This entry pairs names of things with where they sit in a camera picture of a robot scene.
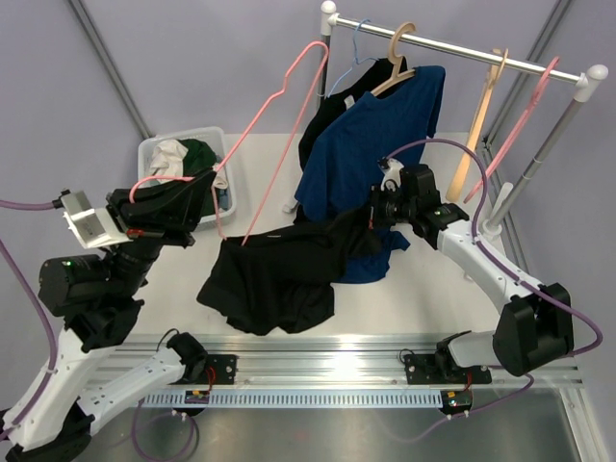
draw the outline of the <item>metal floor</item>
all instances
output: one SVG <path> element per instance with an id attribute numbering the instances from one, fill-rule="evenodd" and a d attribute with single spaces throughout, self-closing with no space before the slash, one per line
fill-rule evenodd
<path id="1" fill-rule="evenodd" d="M 475 403 L 505 390 L 482 390 Z M 133 410 L 109 423 L 81 461 L 142 460 L 129 441 Z M 161 413 L 144 409 L 140 422 Z M 538 389 L 482 414 L 445 423 L 415 444 L 443 415 L 436 409 L 206 409 L 196 417 L 199 442 L 191 461 L 408 462 L 581 460 L 557 391 Z M 140 433 L 141 446 L 155 459 L 167 459 L 186 442 L 188 424 L 157 421 Z"/>

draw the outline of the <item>black shirt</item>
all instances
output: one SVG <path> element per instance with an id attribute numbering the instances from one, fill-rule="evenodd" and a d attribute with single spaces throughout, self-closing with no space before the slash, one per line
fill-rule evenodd
<path id="1" fill-rule="evenodd" d="M 266 335 L 309 329 L 334 315 L 330 283 L 345 274 L 348 256 L 378 253 L 368 211 L 324 223 L 305 222 L 243 238 L 228 238 L 197 296 L 243 332 Z"/>
<path id="2" fill-rule="evenodd" d="M 368 69 L 368 71 L 351 87 L 341 91 L 340 93 L 332 94 L 330 97 L 325 98 L 322 101 L 319 106 L 319 110 L 306 127 L 306 131 L 299 142 L 299 165 L 302 170 L 306 167 L 306 163 L 310 157 L 310 152 L 312 151 L 312 146 L 315 144 L 315 141 L 319 135 L 347 110 L 345 99 L 352 96 L 353 100 L 357 101 L 366 91 L 374 90 L 380 84 L 389 79 L 392 76 L 393 69 L 394 66 L 389 62 L 389 60 L 382 58 L 374 63 L 372 67 Z M 404 72 L 405 70 L 407 70 L 406 58 L 402 60 L 400 72 Z M 379 94 L 378 97 L 386 98 L 397 89 L 398 86 L 394 86 L 382 94 Z"/>

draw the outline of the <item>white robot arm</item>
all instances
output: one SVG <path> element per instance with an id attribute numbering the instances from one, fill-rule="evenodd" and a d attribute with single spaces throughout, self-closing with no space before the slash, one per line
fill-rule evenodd
<path id="1" fill-rule="evenodd" d="M 82 246 L 102 246 L 107 254 L 102 259 L 98 255 L 56 258 L 41 268 L 39 298 L 52 315 L 64 318 L 64 330 L 55 370 L 41 370 L 19 403 L 0 414 L 0 428 L 9 431 L 14 444 L 8 460 L 71 461 L 92 435 L 140 398 L 178 380 L 193 383 L 204 373 L 207 352 L 183 333 L 105 387 L 84 390 L 101 362 L 134 327 L 142 301 L 133 295 L 146 282 L 161 248 L 192 245 L 190 232 L 213 180 L 213 172 L 206 171 L 189 183 L 138 191 L 134 204 L 126 190 L 117 190 L 108 197 L 106 208 L 96 210 L 82 192 L 61 197 L 58 207 L 64 207 L 69 228 Z M 573 349 L 571 316 L 519 285 L 479 251 L 468 216 L 453 204 L 441 203 L 427 166 L 386 171 L 382 185 L 372 187 L 370 209 L 371 226 L 410 223 L 418 236 L 468 273 L 500 311 L 495 331 L 464 332 L 439 343 L 435 357 L 443 376 L 484 365 L 502 365 L 522 375 Z M 511 273 L 569 304 L 561 286 L 543 286 L 483 244 Z M 44 394 L 37 395 L 47 375 Z M 29 410 L 19 419 L 26 407 Z"/>
<path id="2" fill-rule="evenodd" d="M 572 316 L 519 281 L 569 306 L 569 294 L 562 286 L 545 286 L 479 236 L 482 251 L 473 236 L 468 215 L 455 204 L 441 202 L 434 175 L 427 166 L 404 167 L 392 159 L 383 160 L 380 166 L 384 178 L 381 185 L 372 187 L 372 226 L 411 224 L 415 234 L 469 274 L 500 313 L 494 331 L 465 332 L 443 341 L 441 351 L 437 349 L 436 353 L 447 356 L 441 358 L 441 365 L 452 370 L 502 366 L 520 376 L 574 349 Z M 504 269 L 498 268 L 485 250 Z"/>
<path id="3" fill-rule="evenodd" d="M 82 246 L 102 247 L 105 255 L 54 258 L 40 269 L 38 297 L 53 316 L 64 319 L 64 329 L 54 370 L 44 367 L 17 405 L 0 413 L 0 433 L 13 443 L 7 460 L 74 460 L 94 434 L 139 399 L 205 375 L 207 352 L 190 334 L 178 333 L 140 366 L 104 387 L 85 390 L 135 326 L 143 302 L 133 296 L 163 246 L 193 244 L 191 232 L 215 177 L 204 170 L 191 182 L 139 190 L 136 203 L 129 201 L 128 190 L 116 190 L 107 207 L 96 210 L 82 192 L 63 192 L 54 201 Z"/>

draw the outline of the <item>white cloth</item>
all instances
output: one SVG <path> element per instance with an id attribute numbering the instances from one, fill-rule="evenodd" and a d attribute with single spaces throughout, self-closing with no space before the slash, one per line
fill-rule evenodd
<path id="1" fill-rule="evenodd" d="M 216 167 L 218 167 L 218 164 L 214 164 L 213 168 L 216 169 Z M 226 190 L 229 188 L 229 182 L 227 181 L 227 175 L 224 172 L 224 168 L 217 173 L 216 178 L 214 179 L 214 187 L 217 190 Z"/>
<path id="2" fill-rule="evenodd" d="M 183 176 L 184 166 L 182 162 L 189 152 L 187 147 L 178 140 L 166 140 L 159 142 L 154 146 L 152 153 L 152 162 L 147 171 L 148 176 L 166 175 L 166 176 Z M 165 183 L 170 180 L 158 180 Z"/>

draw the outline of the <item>blue t-shirt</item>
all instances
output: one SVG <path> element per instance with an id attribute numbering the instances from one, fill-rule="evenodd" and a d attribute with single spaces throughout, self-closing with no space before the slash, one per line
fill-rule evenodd
<path id="1" fill-rule="evenodd" d="M 415 76 L 398 90 L 377 99 L 369 91 L 327 127 L 315 141 L 295 198 L 311 221 L 334 218 L 368 201 L 371 185 L 380 183 L 378 161 L 412 141 L 433 137 L 441 110 L 445 70 L 438 65 L 415 68 Z M 408 149 L 397 159 L 419 163 L 424 146 Z M 409 242 L 398 232 L 379 230 L 383 248 L 370 257 L 350 259 L 340 282 L 378 281 L 389 269 L 392 250 Z"/>

